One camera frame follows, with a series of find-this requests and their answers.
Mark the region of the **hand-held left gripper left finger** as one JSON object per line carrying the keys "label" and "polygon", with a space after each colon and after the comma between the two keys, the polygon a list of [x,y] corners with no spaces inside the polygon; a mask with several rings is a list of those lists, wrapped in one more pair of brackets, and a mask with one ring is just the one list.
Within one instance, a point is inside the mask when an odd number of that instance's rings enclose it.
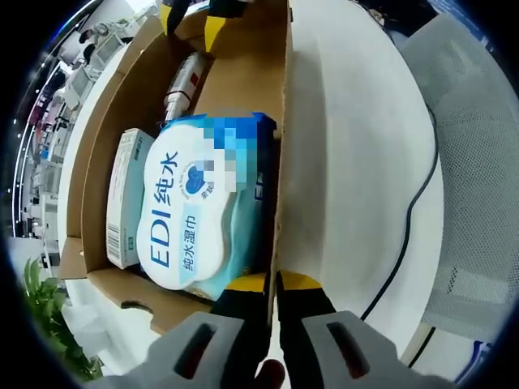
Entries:
{"label": "hand-held left gripper left finger", "polygon": [[270,275],[233,280],[209,312],[195,312],[160,336],[143,363],[89,388],[248,388],[266,357]]}

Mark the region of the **person's left hand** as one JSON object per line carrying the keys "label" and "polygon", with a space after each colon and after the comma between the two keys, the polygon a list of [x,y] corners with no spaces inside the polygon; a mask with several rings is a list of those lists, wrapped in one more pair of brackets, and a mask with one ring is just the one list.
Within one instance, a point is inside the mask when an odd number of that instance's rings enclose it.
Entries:
{"label": "person's left hand", "polygon": [[252,388],[280,389],[285,381],[285,368],[275,359],[268,359],[263,363],[259,373],[254,378]]}

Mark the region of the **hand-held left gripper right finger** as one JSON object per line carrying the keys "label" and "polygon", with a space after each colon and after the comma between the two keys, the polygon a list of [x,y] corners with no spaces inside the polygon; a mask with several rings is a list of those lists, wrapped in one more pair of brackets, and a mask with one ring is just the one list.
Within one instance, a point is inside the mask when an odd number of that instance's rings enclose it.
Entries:
{"label": "hand-held left gripper right finger", "polygon": [[452,388],[420,374],[395,344],[350,311],[338,311],[321,284],[300,273],[277,272],[280,346],[293,388]]}

